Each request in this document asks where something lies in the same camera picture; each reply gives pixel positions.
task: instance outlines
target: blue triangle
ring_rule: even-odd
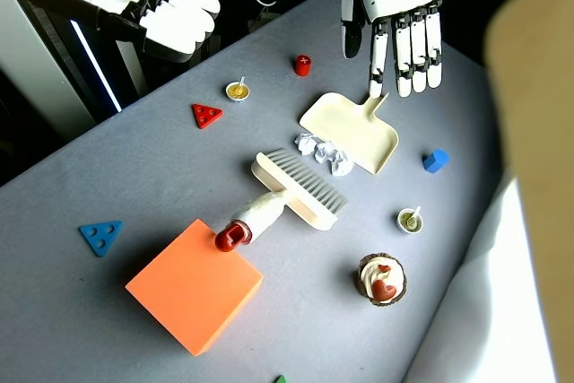
[[[119,232],[122,230],[122,223],[120,220],[113,222],[86,224],[80,226],[80,232],[83,237],[90,244],[91,249],[97,257],[104,257],[108,253],[109,248],[114,243]]]

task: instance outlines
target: small bowl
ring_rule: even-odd
[[[229,84],[227,84],[227,87],[225,87],[225,94],[227,95],[228,98],[230,98],[234,102],[242,102],[243,100],[245,100],[249,97],[249,94],[251,93],[251,89],[249,89],[249,86],[245,83],[243,83],[243,86],[242,86],[243,88],[247,89],[247,91],[248,91],[245,96],[238,97],[238,96],[232,95],[230,93],[230,89],[234,85],[239,85],[239,82],[236,81],[235,83],[229,83]]]
[[[414,229],[414,231],[411,231],[406,227],[406,221],[408,220],[407,216],[411,216],[413,214],[414,214],[413,208],[405,208],[404,210],[401,210],[401,212],[396,217],[396,225],[398,226],[398,229],[400,229],[405,233],[419,233],[420,231],[422,231],[423,223],[420,213],[416,218],[416,228]]]

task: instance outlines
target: blue cube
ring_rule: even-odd
[[[450,161],[448,154],[438,149],[432,152],[430,156],[422,161],[422,166],[424,166],[428,172],[434,174],[435,172],[438,172],[440,168],[445,166],[448,161]]]

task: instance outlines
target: triangle with holes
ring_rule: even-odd
[[[113,244],[119,232],[122,230],[120,220],[113,222],[86,224],[80,226],[80,232],[90,244],[91,249],[97,257],[104,257]]]
[[[197,127],[200,129],[205,129],[223,115],[223,111],[218,108],[206,107],[197,103],[194,103],[191,108],[194,111],[194,116],[196,116]]]

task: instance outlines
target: cupcake frosting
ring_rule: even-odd
[[[361,282],[365,287],[365,292],[369,298],[373,299],[372,285],[377,280],[382,280],[387,286],[395,286],[396,293],[392,298],[383,300],[381,304],[388,304],[394,298],[398,297],[404,289],[404,273],[401,265],[390,257],[373,257],[361,271]]]

